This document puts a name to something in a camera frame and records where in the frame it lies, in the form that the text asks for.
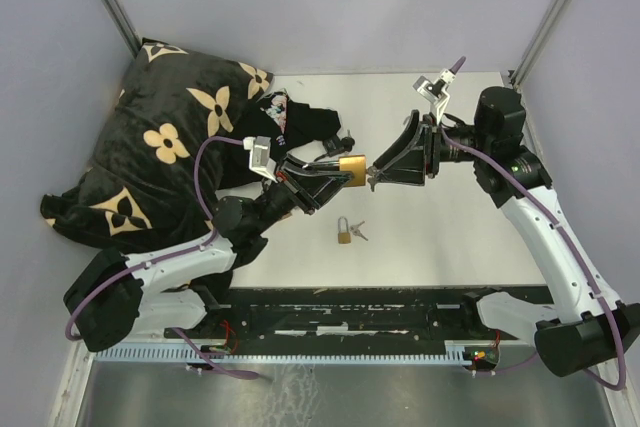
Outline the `black padlock with keys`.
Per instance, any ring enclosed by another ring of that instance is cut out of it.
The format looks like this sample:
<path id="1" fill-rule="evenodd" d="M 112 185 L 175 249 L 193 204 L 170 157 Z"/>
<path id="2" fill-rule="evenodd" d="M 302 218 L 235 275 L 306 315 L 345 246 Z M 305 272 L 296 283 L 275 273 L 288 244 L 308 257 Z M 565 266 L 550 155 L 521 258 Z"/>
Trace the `black padlock with keys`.
<path id="1" fill-rule="evenodd" d="M 323 140 L 322 145 L 325 149 L 325 157 L 334 157 L 343 153 L 350 153 L 355 146 L 355 139 L 351 136 L 350 131 L 347 135 L 339 137 L 337 134 Z"/>

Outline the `medium brass padlock long shackle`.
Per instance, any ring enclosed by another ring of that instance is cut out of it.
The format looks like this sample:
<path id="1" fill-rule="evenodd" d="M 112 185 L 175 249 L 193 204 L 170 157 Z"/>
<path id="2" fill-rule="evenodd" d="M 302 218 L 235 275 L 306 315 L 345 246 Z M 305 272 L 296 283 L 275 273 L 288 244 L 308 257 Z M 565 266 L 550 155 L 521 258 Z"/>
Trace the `medium brass padlock long shackle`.
<path id="1" fill-rule="evenodd" d="M 350 172 L 352 178 L 346 187 L 364 187 L 366 185 L 367 160 L 365 155 L 347 155 L 334 159 L 320 159 L 309 162 L 306 168 L 322 171 Z"/>

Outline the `small brass padlock long shackle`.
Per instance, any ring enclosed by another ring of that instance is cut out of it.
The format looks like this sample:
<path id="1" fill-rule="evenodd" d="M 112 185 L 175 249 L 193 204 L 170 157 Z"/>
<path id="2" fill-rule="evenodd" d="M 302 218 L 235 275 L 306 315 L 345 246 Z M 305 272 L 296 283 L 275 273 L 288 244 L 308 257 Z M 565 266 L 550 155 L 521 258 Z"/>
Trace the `small brass padlock long shackle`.
<path id="1" fill-rule="evenodd" d="M 338 234 L 337 240 L 340 245 L 347 245 L 351 243 L 351 232 L 348 219 L 345 216 L 338 218 Z"/>

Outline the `small padlock key bunch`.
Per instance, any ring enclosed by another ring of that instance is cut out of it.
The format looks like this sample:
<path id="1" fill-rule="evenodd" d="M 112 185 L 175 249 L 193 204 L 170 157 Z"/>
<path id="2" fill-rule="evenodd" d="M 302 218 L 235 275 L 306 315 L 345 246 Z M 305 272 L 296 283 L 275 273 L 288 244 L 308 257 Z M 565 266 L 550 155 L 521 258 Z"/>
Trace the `small padlock key bunch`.
<path id="1" fill-rule="evenodd" d="M 361 227 L 365 224 L 364 221 L 352 224 L 349 226 L 349 231 L 351 233 L 352 236 L 358 237 L 363 239 L 364 241 L 368 241 L 368 237 L 365 236 L 362 231 L 361 231 Z"/>

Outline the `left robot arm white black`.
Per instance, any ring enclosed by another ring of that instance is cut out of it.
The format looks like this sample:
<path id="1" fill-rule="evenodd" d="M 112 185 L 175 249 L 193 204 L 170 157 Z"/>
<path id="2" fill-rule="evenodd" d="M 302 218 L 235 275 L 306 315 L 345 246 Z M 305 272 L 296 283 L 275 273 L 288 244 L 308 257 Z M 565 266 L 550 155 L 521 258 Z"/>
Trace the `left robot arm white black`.
<path id="1" fill-rule="evenodd" d="M 252 263 L 267 245 L 264 232 L 292 210 L 311 215 L 343 188 L 364 185 L 366 159 L 303 162 L 288 155 L 271 173 L 258 197 L 223 197 L 212 209 L 213 231 L 195 240 L 139 254 L 100 251 L 63 296 L 66 336 L 93 353 L 165 328 L 212 336 L 221 325 L 215 295 L 189 283 Z"/>

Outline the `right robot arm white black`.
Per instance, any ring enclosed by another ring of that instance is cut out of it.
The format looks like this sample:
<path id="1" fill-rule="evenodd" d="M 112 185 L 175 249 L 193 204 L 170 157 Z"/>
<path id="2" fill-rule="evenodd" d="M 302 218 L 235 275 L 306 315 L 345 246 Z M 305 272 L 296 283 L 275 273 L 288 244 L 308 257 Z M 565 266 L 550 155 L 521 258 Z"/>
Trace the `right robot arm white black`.
<path id="1" fill-rule="evenodd" d="M 472 123 L 453 117 L 445 126 L 444 81 L 420 78 L 414 88 L 431 111 L 411 112 L 400 137 L 368 168 L 370 186 L 422 186 L 444 163 L 472 163 L 477 183 L 520 234 L 552 298 L 538 305 L 493 288 L 470 293 L 460 329 L 472 338 L 491 330 L 515 337 L 558 377 L 616 360 L 619 379 L 611 387 L 621 389 L 625 353 L 639 336 L 639 306 L 625 303 L 603 279 L 569 226 L 547 169 L 523 143 L 520 94 L 486 88 Z"/>

